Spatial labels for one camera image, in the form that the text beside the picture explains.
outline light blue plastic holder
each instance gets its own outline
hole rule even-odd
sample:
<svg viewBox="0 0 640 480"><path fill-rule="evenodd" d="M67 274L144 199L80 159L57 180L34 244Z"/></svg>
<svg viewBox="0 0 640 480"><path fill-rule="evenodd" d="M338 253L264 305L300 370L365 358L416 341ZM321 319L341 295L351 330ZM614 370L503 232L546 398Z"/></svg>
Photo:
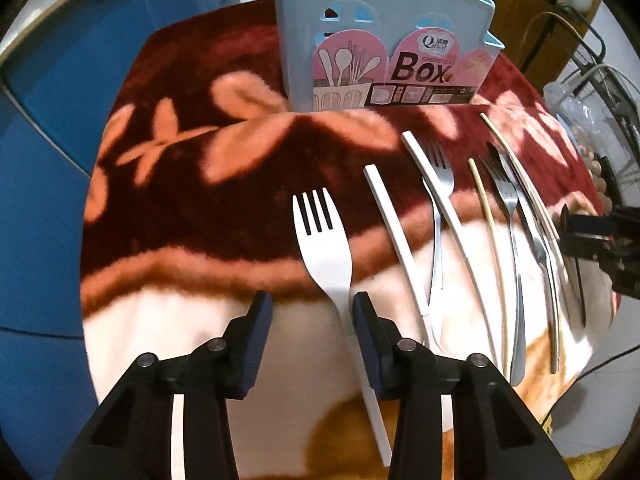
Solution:
<svg viewBox="0 0 640 480"><path fill-rule="evenodd" d="M380 38L390 57L398 43L417 28L453 32L461 56L485 49L497 56L504 45L488 32L491 0L275 0L284 85L292 108L314 108L311 57L331 33L366 30ZM337 11L336 18L326 10Z"/></svg>

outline bamboo chopstick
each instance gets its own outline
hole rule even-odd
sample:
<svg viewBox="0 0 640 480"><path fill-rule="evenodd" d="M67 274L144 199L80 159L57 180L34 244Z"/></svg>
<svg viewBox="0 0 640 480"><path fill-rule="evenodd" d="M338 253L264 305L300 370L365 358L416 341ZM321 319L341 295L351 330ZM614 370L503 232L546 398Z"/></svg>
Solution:
<svg viewBox="0 0 640 480"><path fill-rule="evenodd" d="M484 212L484 217L486 218L487 222L487 230L489 231L492 247L494 249L495 275L498 280L498 288L500 289L500 304L502 307L502 374L504 375L505 379L510 381L511 367L509 364L509 325L507 323L507 293L504 288L504 280L502 278L502 263L500 261L500 253L498 252L498 241L495 234L494 215L491 212L489 200L486 196L486 191L484 190L484 185L482 184L482 179L480 178L480 173L478 173L476 162L472 158L470 158L466 163L469 165L471 175L473 175L474 182L476 184L476 191L478 192L480 205L482 206L482 211Z"/></svg>

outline label sticker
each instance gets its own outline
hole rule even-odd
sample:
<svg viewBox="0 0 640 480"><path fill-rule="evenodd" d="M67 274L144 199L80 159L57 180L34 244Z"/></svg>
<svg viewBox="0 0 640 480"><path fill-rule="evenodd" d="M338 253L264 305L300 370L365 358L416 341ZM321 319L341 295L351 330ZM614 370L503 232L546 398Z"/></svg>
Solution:
<svg viewBox="0 0 640 480"><path fill-rule="evenodd" d="M444 28L413 31L400 41L390 59L375 35L342 30L314 51L314 110L465 104L494 60L495 55L482 49L460 56L458 40Z"/></svg>

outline plastic bag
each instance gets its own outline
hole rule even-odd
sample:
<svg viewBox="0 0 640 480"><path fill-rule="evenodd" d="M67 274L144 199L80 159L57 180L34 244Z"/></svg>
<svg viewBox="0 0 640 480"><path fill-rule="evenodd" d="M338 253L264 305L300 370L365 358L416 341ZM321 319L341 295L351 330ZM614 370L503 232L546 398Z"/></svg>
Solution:
<svg viewBox="0 0 640 480"><path fill-rule="evenodd" d="M567 133L570 136L575 136L575 140L579 144L591 152L606 155L605 138L609 127L604 120L605 118L599 113L599 110L588 107L573 94L569 94L558 104L558 101L568 90L570 87L566 84L556 81L547 83L543 89L546 106L551 110L551 113L559 114L569 124L571 131Z"/></svg>

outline red blanket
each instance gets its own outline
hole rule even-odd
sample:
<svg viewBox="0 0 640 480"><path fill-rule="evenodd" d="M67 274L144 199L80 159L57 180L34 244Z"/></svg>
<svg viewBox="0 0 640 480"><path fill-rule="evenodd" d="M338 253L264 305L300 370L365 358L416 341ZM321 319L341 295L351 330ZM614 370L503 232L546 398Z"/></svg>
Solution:
<svg viewBox="0 0 640 480"><path fill-rule="evenodd" d="M399 133L439 142L454 171L452 203L475 254L486 259L480 279L492 300L488 331L446 231L442 344L466 358L475 351L490 355L491 338L500 353L502 327L513 334L514 285L513 275L505 275L503 309L466 163L488 153L491 135L480 112L516 151L549 209L567 203L572 211L600 212L566 133L504 56L469 105L298 114L284 96L272 0L217 10L152 35L106 125L84 215L82 314L98 397L138 354L186 354L221 335L261 288L275 300L273 327L256 387L229 407L241 476L386 478L337 313L302 263L291 199L329 190L350 240L352 291L368 290L380 316L412 336L414 306L362 170L367 164L380 170L428 286L431 203ZM504 215L490 201L500 259L510 269ZM552 375L542 274L519 227L517 241L527 373L516 390L542 418L608 328L612 294L608 278L585 264L588 325L582 328L577 301L566 290L561 370ZM448 479L452 431L444 409ZM383 403L383 412L392 433L395 404Z"/></svg>

